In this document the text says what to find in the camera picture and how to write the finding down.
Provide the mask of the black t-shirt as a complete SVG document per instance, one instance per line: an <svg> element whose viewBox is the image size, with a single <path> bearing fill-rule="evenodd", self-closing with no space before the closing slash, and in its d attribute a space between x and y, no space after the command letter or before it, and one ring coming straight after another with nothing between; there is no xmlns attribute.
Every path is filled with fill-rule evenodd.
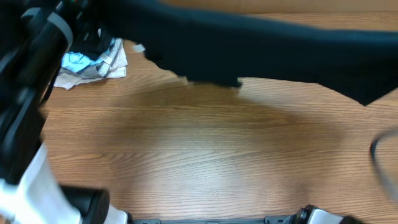
<svg viewBox="0 0 398 224"><path fill-rule="evenodd" d="M160 1L94 7L110 34L143 45L148 60L190 81L317 83L362 105L397 88L396 32L319 29Z"/></svg>

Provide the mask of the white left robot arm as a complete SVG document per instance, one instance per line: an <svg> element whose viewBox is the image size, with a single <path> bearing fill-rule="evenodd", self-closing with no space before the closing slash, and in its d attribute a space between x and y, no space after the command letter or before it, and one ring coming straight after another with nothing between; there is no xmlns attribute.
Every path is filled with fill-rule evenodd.
<svg viewBox="0 0 398 224"><path fill-rule="evenodd" d="M6 223L131 223L109 192L60 185L40 135L64 54L83 35L90 1L1 14L1 216Z"/></svg>

